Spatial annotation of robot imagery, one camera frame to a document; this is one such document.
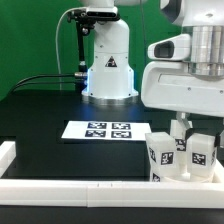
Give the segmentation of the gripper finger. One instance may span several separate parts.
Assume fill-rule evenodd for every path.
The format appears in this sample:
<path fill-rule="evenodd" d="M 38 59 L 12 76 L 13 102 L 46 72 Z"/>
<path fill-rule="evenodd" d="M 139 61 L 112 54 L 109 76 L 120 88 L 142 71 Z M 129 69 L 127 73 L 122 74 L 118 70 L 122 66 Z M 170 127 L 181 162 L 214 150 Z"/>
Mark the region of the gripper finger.
<path fill-rule="evenodd" d="M 180 126 L 182 127 L 182 130 L 186 132 L 191 128 L 191 125 L 188 121 L 188 117 L 190 116 L 189 113 L 186 112 L 177 112 L 176 113 L 176 119 L 179 122 Z"/>
<path fill-rule="evenodd" d="M 215 147 L 221 147 L 221 136 L 220 133 L 217 133 L 215 135 L 215 142 L 214 142 Z"/>

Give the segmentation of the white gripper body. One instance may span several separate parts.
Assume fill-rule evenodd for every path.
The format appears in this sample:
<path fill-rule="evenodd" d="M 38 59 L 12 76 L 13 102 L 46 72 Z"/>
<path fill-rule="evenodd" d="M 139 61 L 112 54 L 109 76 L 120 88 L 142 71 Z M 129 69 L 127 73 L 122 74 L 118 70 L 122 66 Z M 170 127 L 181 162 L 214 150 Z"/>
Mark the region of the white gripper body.
<path fill-rule="evenodd" d="M 224 48 L 199 35 L 151 44 L 141 100 L 149 108 L 224 117 Z"/>

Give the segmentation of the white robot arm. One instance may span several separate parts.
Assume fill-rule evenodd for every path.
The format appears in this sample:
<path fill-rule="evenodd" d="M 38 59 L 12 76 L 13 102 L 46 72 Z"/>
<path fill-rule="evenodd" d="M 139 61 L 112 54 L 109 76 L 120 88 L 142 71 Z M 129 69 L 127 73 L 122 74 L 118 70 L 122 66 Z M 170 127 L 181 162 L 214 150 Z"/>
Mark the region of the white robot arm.
<path fill-rule="evenodd" d="M 146 0 L 81 0 L 96 21 L 94 62 L 83 95 L 98 102 L 136 95 L 128 64 L 129 28 L 119 5 Z M 150 108 L 172 110 L 183 124 L 188 113 L 224 119 L 224 0 L 159 0 L 170 23 L 182 32 L 148 47 L 141 100 Z"/>

